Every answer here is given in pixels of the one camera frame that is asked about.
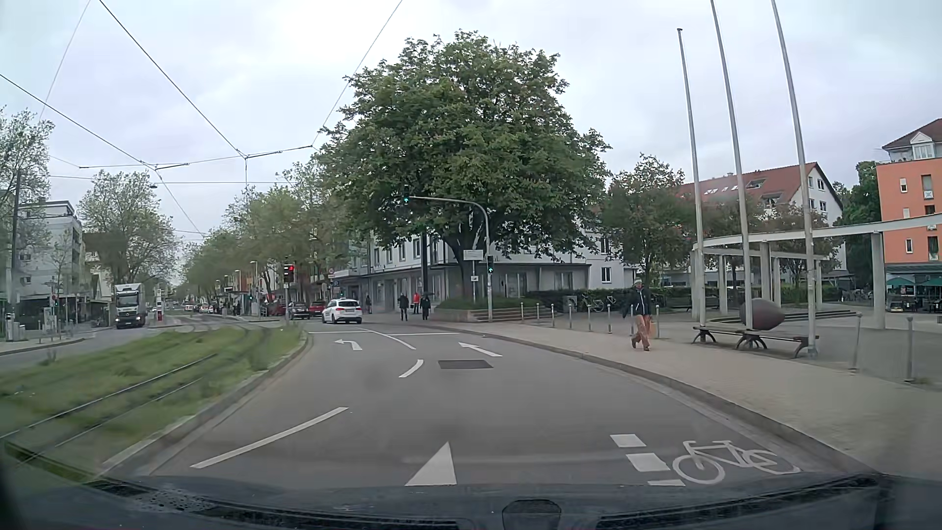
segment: flagpole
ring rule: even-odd
[[[749,219],[746,217],[746,189],[742,185],[742,160],[739,158],[739,133],[736,129],[736,112],[733,110],[733,92],[729,88],[729,72],[726,70],[726,53],[723,52],[723,37],[720,35],[720,19],[716,16],[716,5],[709,0],[716,26],[716,41],[720,45],[720,63],[723,65],[723,81],[726,83],[726,104],[729,106],[729,125],[733,129],[733,161],[736,163],[736,183],[739,188],[739,229],[742,232],[743,287],[745,288],[746,328],[753,328],[753,268],[749,257]]]
[[[801,173],[802,190],[802,213],[804,215],[804,257],[807,260],[807,274],[805,279],[808,284],[808,356],[818,356],[818,346],[816,344],[815,318],[818,297],[816,296],[815,286],[818,278],[815,270],[815,240],[811,234],[811,201],[810,190],[808,189],[808,174],[804,167],[804,140],[802,140],[802,124],[798,119],[798,100],[795,99],[795,84],[791,80],[791,65],[788,63],[788,50],[785,48],[785,35],[782,33],[782,21],[778,18],[778,7],[775,0],[771,0],[771,11],[775,15],[775,27],[778,29],[778,42],[782,46],[782,60],[785,62],[785,79],[788,82],[788,99],[791,102],[791,121],[795,125],[795,144],[798,147],[798,171]]]
[[[682,28],[677,29],[677,42],[680,43],[680,66],[684,70],[684,93],[687,95],[687,121],[690,125],[690,155],[693,158],[693,203],[696,208],[697,217],[697,251],[696,263],[691,263],[698,296],[696,297],[697,312],[700,317],[700,325],[707,325],[707,288],[704,278],[704,213],[702,198],[700,196],[700,172],[697,168],[697,140],[693,135],[693,106],[690,104],[690,82],[687,79],[687,58],[684,56],[684,39],[680,32]],[[721,296],[725,289],[720,289]]]

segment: truck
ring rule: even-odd
[[[147,303],[141,284],[115,286],[115,327],[142,327],[147,323]]]

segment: sign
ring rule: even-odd
[[[484,260],[483,250],[465,250],[464,251],[464,261],[483,261],[483,260]]]

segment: pedestrian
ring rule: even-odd
[[[409,297],[404,292],[399,296],[399,319],[409,320]]]
[[[422,300],[419,304],[422,306],[422,320],[426,321],[429,319],[429,310],[431,309],[431,300],[429,300],[427,293],[422,296]]]
[[[635,319],[637,331],[631,337],[631,347],[637,348],[640,342],[645,352],[651,351],[651,342],[648,339],[651,335],[651,291],[644,286],[644,282],[638,278],[635,280],[635,287],[628,291],[627,304],[622,313],[624,318],[630,311]]]

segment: umbrella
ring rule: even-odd
[[[904,285],[916,285],[916,282],[907,280],[906,278],[893,278],[886,282],[887,287],[901,287]]]

